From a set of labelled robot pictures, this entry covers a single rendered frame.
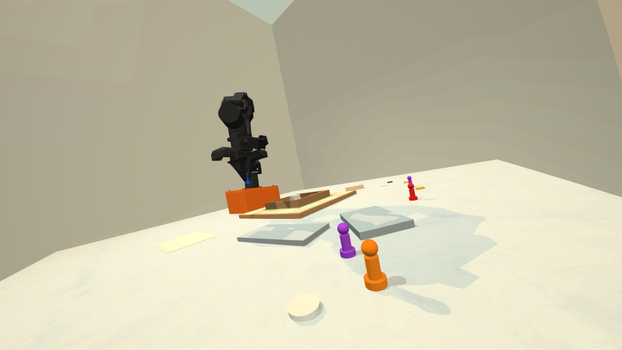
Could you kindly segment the pale yellow flat rectangle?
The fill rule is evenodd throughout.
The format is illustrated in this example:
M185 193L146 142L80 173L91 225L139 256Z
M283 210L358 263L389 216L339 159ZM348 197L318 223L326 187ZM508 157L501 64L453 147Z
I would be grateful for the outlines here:
M215 236L219 235L215 235L213 233L194 232L184 235L182 237L180 236L178 238L171 239L169 241L160 242L159 244L156 244L156 246L160 248L163 252L170 253L174 252L175 250L190 246L192 244L196 244L198 242L213 238Z

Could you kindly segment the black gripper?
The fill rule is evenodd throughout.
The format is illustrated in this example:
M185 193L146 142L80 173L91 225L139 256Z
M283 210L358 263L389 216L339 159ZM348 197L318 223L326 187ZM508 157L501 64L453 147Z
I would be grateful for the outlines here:
M212 161L222 161L223 158L230 158L230 163L236 172L242 177L243 181L250 181L253 163L259 159L267 157L267 151L265 149L257 149L253 151L253 148L240 149L240 139L242 132L248 136L246 131L235 131L229 134L227 142L231 142L231 148L220 147L215 149L211 153ZM253 152L251 152L253 151Z

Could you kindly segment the red pawn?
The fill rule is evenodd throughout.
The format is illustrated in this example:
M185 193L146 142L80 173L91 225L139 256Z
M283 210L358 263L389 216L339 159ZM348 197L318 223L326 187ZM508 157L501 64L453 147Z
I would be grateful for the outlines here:
M409 201L416 201L418 197L415 196L415 193L414 193L414 189L413 189L414 184L413 183L408 184L407 187L409 188L409 193L410 193Z

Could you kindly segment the orange pawn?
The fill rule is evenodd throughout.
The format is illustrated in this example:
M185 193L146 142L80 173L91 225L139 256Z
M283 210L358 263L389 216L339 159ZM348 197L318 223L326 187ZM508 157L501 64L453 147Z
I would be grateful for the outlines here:
M386 274L380 270L378 245L375 241L367 239L361 244L362 253L366 263L367 273L364 275L364 283L368 290L380 292L387 288Z

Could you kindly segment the pale yellow flat bar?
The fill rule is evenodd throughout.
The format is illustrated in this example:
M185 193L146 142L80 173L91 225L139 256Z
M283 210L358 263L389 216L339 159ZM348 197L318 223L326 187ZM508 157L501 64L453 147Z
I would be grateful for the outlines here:
M348 192L348 191L353 191L353 190L356 190L356 189L364 189L363 184L362 185L352 186L352 187L349 187L349 188L345 188L345 191Z

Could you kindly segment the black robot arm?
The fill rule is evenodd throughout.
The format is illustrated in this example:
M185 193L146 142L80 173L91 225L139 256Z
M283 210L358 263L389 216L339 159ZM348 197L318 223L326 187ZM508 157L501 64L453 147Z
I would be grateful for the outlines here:
M240 149L266 149L267 137L259 135L258 138L252 137L251 124L255 106L247 92L236 92L233 97L224 97L221 102L221 108L218 111L219 118L227 127L229 134L235 131L246 131L248 136L242 132L240 139ZM258 168L258 169L257 169ZM261 164L259 160L255 161L252 166L250 183L246 184L246 189L262 188L259 187L258 174L261 174Z

